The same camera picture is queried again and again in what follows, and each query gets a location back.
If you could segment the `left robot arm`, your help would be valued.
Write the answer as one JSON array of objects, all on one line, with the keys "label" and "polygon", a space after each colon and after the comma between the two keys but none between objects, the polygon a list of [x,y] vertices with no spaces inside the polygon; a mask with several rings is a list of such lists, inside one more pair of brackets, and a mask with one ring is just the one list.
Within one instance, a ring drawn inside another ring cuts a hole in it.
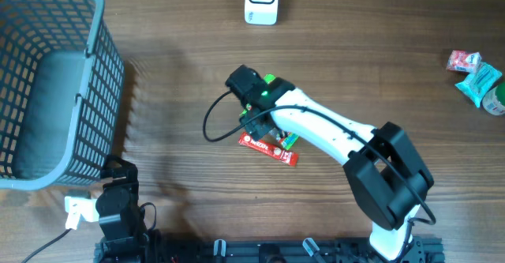
[{"label": "left robot arm", "polygon": [[144,222],[145,206],[139,205],[137,166],[119,156],[107,156],[100,172],[103,185],[95,208],[103,238],[95,245],[94,261],[158,262],[155,232]]}]

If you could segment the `small red-white snack packet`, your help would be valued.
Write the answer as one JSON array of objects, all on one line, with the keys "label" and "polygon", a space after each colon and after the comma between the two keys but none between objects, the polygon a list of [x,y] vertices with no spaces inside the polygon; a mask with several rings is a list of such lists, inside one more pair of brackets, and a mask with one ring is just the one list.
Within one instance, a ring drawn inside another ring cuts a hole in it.
[{"label": "small red-white snack packet", "polygon": [[481,64],[479,52],[452,51],[447,62],[447,70],[476,73]]}]

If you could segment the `teal wet wipes pack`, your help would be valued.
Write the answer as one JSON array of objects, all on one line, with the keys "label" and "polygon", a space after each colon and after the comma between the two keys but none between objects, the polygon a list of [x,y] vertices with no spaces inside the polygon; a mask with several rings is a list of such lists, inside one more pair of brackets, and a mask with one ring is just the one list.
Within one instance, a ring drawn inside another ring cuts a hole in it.
[{"label": "teal wet wipes pack", "polygon": [[463,81],[454,86],[479,108],[485,94],[502,75],[501,71],[486,62],[482,62],[475,73],[469,73]]}]

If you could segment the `Haribo gummy candy bag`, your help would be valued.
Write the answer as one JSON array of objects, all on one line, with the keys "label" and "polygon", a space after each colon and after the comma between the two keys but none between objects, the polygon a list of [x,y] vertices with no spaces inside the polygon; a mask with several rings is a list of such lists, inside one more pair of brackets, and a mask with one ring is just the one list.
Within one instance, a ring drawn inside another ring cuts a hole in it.
[{"label": "Haribo gummy candy bag", "polygon": [[[275,78],[276,78],[276,76],[271,73],[268,73],[263,77],[264,81],[267,84],[270,84]],[[253,109],[252,105],[247,104],[246,109],[244,109],[244,110],[251,110],[251,109]],[[277,113],[277,111],[272,111],[272,112],[267,113],[267,115],[270,115],[271,119],[273,120],[273,123],[275,125],[277,125],[271,115],[274,112]],[[275,138],[273,138],[273,136],[270,134],[268,134],[268,136],[269,136],[268,140],[272,140],[272,141],[275,140],[277,142],[277,145],[279,145],[281,148],[284,148],[285,150],[290,150],[292,148],[292,146],[295,144],[295,142],[297,141],[297,139],[299,138],[299,136],[295,133],[288,132],[286,130],[283,130],[283,131],[284,131],[284,137],[282,137],[279,141],[277,141]]]}]

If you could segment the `green-lidded Knorr jar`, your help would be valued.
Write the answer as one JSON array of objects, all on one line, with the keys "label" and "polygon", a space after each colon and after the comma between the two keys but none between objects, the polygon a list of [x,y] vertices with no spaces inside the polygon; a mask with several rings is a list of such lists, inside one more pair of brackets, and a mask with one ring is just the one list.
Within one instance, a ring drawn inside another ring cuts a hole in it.
[{"label": "green-lidded Knorr jar", "polygon": [[504,115],[504,90],[505,84],[501,83],[486,93],[482,100],[483,108],[491,115]]}]

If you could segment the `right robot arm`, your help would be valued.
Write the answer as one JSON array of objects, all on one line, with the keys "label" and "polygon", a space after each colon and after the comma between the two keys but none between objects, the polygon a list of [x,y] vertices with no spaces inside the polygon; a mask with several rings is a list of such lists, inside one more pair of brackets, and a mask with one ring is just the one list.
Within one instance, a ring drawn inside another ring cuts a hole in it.
[{"label": "right robot arm", "polygon": [[372,221],[371,247],[389,261],[405,256],[434,179],[404,130],[391,122],[377,129],[352,121],[282,78],[246,81],[233,93],[247,111],[243,124],[255,140],[263,136],[255,127],[267,123],[340,163],[355,201]]}]

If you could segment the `red chocolate bar wrapper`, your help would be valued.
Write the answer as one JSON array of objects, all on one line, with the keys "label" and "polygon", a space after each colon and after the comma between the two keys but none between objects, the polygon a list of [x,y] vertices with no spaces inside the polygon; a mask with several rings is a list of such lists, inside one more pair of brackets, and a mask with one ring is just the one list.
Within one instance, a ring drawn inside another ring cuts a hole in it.
[{"label": "red chocolate bar wrapper", "polygon": [[291,167],[294,167],[298,162],[299,156],[297,153],[285,150],[284,148],[280,148],[262,140],[254,141],[246,132],[241,134],[238,144],[252,148],[266,156],[270,156],[271,158],[278,160],[279,162],[288,164]]}]

